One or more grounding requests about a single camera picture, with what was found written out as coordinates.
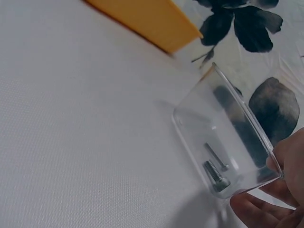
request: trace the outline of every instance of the bolt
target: bolt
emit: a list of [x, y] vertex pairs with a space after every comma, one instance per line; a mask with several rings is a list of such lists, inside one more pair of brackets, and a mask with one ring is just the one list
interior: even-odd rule
[[204, 144], [206, 150], [211, 153], [211, 155], [217, 160], [217, 162], [219, 163], [219, 165], [221, 166], [221, 170], [223, 172], [226, 172], [229, 169], [229, 165], [225, 164], [219, 157], [218, 155], [214, 152], [214, 150], [210, 147], [210, 145], [206, 142]]
[[213, 188], [216, 192], [221, 192], [230, 185], [229, 179], [219, 173], [211, 160], [204, 162], [203, 166], [206, 172], [209, 173], [211, 181], [214, 182]]

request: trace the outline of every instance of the screw thread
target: screw thread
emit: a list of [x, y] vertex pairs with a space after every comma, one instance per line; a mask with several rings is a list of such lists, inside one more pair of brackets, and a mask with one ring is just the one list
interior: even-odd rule
[[206, 161], [204, 163], [204, 166], [208, 170], [214, 181], [218, 181], [223, 178], [211, 160]]

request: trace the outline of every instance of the hand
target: hand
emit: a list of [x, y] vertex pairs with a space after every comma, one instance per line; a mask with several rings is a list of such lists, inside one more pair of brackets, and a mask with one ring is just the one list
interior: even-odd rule
[[[260, 189], [296, 210], [272, 205], [248, 193], [233, 196], [230, 205], [249, 228], [304, 228], [304, 129], [281, 141], [274, 154], [285, 179]], [[267, 166], [276, 170], [271, 159], [267, 159]]]

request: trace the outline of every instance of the orange box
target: orange box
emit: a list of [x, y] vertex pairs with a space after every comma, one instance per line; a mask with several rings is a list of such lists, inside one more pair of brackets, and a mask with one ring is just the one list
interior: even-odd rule
[[202, 34], [171, 0], [86, 0], [172, 54]]

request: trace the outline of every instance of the screw head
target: screw head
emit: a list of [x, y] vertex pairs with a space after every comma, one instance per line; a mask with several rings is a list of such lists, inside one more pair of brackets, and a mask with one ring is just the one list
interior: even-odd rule
[[213, 184], [213, 188], [216, 192], [221, 192], [230, 184], [230, 181], [226, 177], [223, 177], [220, 180], [216, 181], [215, 184]]

